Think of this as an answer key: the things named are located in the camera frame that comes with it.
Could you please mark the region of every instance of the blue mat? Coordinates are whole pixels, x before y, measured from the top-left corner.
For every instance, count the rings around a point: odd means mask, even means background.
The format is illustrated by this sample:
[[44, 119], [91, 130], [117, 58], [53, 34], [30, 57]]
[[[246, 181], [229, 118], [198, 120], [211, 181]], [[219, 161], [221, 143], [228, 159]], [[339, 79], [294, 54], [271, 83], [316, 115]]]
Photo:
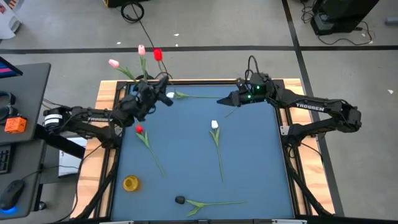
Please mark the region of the blue mat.
[[[168, 91], [189, 95], [227, 96], [235, 86], [170, 86]], [[162, 174], [150, 151], [126, 129], [121, 149], [112, 221], [293, 218], [287, 174], [278, 135], [275, 110], [267, 103], [238, 108], [216, 99], [185, 98], [171, 107], [161, 102], [146, 116], [142, 126], [167, 176]], [[224, 170], [221, 181], [217, 149], [209, 130], [211, 120], [220, 126], [220, 149]], [[123, 179], [135, 175], [141, 181], [137, 192], [126, 192]], [[214, 205], [186, 217], [194, 208], [179, 205], [182, 195], [197, 202], [230, 202]]]

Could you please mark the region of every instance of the desk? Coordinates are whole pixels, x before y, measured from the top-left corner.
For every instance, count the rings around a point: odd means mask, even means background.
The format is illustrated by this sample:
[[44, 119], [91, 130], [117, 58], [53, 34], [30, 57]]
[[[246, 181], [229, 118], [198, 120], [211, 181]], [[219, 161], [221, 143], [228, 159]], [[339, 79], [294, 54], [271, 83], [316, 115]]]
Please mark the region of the desk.
[[[303, 89], [299, 79], [284, 79], [283, 83], [285, 88], [288, 88], [295, 93], [303, 94]], [[97, 109], [111, 109], [114, 105], [115, 94], [118, 92], [120, 97], [124, 95], [124, 90], [116, 91], [118, 82], [117, 81], [102, 81], [98, 98], [96, 102], [95, 108]], [[307, 110], [291, 108], [291, 117], [294, 123], [300, 124], [308, 124], [311, 122], [310, 114]], [[282, 116], [282, 122], [284, 125], [287, 125], [287, 118]], [[303, 142], [309, 146], [318, 149], [317, 142], [315, 138], [307, 137], [303, 140]], [[94, 148], [99, 145], [99, 141], [90, 140], [88, 141], [88, 145], [86, 148], [85, 154], [90, 153]], [[303, 175], [305, 177], [305, 181], [307, 183], [308, 188], [314, 194], [314, 196], [318, 199], [318, 201], [329, 211], [334, 212], [333, 203], [331, 201], [330, 191], [328, 188], [328, 184], [326, 181], [325, 172], [323, 169], [323, 165], [319, 155], [316, 152], [311, 151], [305, 146], [299, 147], [300, 157], [302, 161], [303, 167]], [[113, 163], [114, 151], [110, 151], [106, 153], [104, 149], [99, 149], [95, 153], [93, 153], [90, 157], [88, 157], [82, 167], [81, 175], [78, 182], [78, 203], [75, 211], [72, 213], [71, 217], [75, 217], [81, 213], [84, 207], [91, 200], [92, 196], [98, 189], [98, 184], [100, 182], [100, 175], [103, 166], [109, 171], [111, 164]], [[108, 164], [104, 164], [104, 157], [109, 156]], [[300, 189], [295, 186], [295, 191], [297, 192], [297, 201], [301, 214], [305, 214], [304, 202], [302, 198], [302, 194]], [[200, 198], [191, 198], [192, 200], [200, 201]], [[104, 193], [101, 208], [98, 209], [96, 214], [99, 217], [106, 216], [107, 208], [109, 202], [109, 188]]]

